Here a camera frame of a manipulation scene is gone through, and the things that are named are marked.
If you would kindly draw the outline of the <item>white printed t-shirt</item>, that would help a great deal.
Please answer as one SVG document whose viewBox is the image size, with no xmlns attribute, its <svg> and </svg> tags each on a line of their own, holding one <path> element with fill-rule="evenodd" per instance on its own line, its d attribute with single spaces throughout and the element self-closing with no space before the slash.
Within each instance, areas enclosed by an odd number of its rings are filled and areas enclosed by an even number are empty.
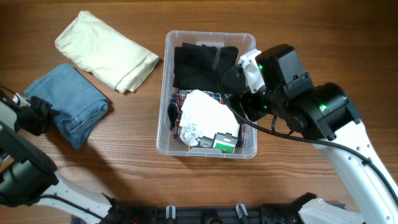
<svg viewBox="0 0 398 224">
<path fill-rule="evenodd" d="M 186 94 L 181 107 L 179 139 L 191 147 L 231 154 L 238 145 L 240 125 L 233 112 L 200 90 Z"/>
</svg>

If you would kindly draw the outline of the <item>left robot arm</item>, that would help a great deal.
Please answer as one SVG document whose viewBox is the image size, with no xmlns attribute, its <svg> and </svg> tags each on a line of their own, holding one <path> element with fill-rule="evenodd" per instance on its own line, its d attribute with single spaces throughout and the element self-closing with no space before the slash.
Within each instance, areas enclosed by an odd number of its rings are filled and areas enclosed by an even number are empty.
<svg viewBox="0 0 398 224">
<path fill-rule="evenodd" d="M 77 223 L 126 223 L 127 211 L 118 200 L 64 178 L 48 155 L 18 134 L 46 132 L 59 112 L 37 96 L 10 98 L 9 91 L 1 87 L 1 205 L 53 207 Z"/>
</svg>

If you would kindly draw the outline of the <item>blue jeans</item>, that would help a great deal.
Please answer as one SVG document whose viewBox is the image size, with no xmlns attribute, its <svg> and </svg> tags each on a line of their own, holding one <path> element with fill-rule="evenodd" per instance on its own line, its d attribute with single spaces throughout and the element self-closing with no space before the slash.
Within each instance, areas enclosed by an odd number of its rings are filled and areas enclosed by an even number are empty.
<svg viewBox="0 0 398 224">
<path fill-rule="evenodd" d="M 108 111 L 108 99 L 69 63 L 35 80 L 25 96 L 38 96 L 59 112 L 53 119 L 63 137 L 80 149 Z"/>
</svg>

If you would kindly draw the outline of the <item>black garment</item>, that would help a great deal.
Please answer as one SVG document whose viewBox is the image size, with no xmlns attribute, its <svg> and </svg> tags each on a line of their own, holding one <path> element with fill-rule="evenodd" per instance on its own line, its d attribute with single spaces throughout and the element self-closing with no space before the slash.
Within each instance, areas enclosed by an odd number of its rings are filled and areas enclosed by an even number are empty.
<svg viewBox="0 0 398 224">
<path fill-rule="evenodd" d="M 217 48 L 184 42 L 174 52 L 173 87 L 217 93 L 219 76 L 222 75 L 225 93 L 245 89 L 244 77 L 229 71 L 235 65 L 238 52 L 235 46 Z"/>
</svg>

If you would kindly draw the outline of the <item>cream cloth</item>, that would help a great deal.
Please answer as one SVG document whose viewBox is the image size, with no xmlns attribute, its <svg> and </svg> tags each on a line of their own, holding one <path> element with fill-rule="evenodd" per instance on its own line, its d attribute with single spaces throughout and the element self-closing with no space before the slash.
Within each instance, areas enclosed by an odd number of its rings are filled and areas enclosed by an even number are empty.
<svg viewBox="0 0 398 224">
<path fill-rule="evenodd" d="M 158 55 L 88 11 L 79 12 L 55 46 L 80 69 L 120 93 L 136 91 L 159 61 Z"/>
</svg>

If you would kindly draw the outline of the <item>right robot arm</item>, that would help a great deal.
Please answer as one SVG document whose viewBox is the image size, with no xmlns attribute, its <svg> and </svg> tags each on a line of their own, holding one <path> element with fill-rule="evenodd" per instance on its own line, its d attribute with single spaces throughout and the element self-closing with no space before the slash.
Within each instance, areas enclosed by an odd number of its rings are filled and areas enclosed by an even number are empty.
<svg viewBox="0 0 398 224">
<path fill-rule="evenodd" d="M 315 86 L 296 50 L 281 44 L 242 55 L 228 73 L 245 90 L 224 99 L 238 121 L 256 127 L 270 114 L 285 121 L 282 138 L 310 143 L 333 166 L 358 212 L 307 193 L 290 203 L 286 223 L 396 223 L 397 184 L 371 144 L 359 111 L 337 84 Z"/>
</svg>

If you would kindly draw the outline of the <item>clear plastic storage bin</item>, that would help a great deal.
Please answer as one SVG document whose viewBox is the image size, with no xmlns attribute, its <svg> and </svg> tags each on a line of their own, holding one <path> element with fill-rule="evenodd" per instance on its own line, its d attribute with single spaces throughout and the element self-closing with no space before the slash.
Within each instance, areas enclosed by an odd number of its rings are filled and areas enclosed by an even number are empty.
<svg viewBox="0 0 398 224">
<path fill-rule="evenodd" d="M 159 123 L 157 128 L 157 151 L 166 156 L 219 157 L 222 159 L 252 159 L 257 154 L 257 130 L 245 125 L 245 145 L 237 147 L 233 153 L 223 153 L 219 149 L 191 147 L 173 138 L 171 123 L 167 115 L 170 97 L 176 92 L 172 86 L 174 79 L 174 49 L 184 42 L 196 45 L 235 46 L 242 55 L 256 48 L 256 39 L 248 33 L 199 32 L 172 30 L 165 38 L 164 71 L 160 98 Z"/>
</svg>

